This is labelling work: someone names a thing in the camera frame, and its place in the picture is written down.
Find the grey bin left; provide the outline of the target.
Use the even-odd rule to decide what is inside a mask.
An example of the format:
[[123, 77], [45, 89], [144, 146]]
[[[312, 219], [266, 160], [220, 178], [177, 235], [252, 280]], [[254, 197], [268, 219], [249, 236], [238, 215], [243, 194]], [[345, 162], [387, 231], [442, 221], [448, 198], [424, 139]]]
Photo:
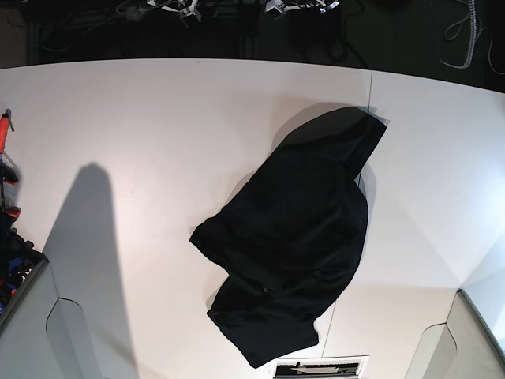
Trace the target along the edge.
[[41, 261], [1, 316], [2, 378], [83, 378], [51, 267]]

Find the black t-shirt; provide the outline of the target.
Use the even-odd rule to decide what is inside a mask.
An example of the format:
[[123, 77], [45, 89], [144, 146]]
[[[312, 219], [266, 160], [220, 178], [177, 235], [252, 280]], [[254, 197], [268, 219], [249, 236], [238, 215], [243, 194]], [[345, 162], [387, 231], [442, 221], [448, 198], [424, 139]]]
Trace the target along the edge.
[[386, 129], [357, 107], [306, 122], [191, 234], [227, 273], [208, 316], [251, 367], [318, 344], [316, 319], [361, 261], [368, 202], [357, 179]]

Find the orange handled tool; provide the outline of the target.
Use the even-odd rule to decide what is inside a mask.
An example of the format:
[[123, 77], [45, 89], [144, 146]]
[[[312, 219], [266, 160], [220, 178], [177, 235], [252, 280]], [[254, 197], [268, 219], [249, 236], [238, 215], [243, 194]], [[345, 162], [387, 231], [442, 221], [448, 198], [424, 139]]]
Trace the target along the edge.
[[10, 130], [14, 131], [13, 123], [11, 120], [12, 111], [7, 108], [2, 114], [0, 119], [0, 154], [5, 151], [6, 138]]

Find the printed paper sheet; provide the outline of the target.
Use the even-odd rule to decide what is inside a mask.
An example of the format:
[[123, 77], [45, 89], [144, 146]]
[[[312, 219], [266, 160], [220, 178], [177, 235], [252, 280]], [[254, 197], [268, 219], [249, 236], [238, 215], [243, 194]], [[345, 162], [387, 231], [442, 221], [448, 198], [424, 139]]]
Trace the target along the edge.
[[280, 358], [273, 369], [273, 378], [331, 379], [362, 378], [368, 355], [330, 358]]

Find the grey bin right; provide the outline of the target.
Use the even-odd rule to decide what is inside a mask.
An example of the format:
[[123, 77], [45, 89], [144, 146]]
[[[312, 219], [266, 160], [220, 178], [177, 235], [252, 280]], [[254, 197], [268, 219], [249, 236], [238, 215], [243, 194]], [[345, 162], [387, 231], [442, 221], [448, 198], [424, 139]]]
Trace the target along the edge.
[[504, 377], [504, 353], [464, 290], [456, 293], [447, 320], [423, 331], [406, 377]]

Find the grey bin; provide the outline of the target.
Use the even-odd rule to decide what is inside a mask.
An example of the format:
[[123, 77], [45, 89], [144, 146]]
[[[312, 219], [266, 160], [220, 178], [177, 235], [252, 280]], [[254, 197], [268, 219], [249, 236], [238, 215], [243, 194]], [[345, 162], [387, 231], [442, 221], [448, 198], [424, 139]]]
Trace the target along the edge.
[[1, 316], [2, 378], [83, 378], [51, 267], [41, 261]]
[[447, 320], [423, 331], [406, 377], [504, 377], [504, 353], [464, 290], [456, 293]]

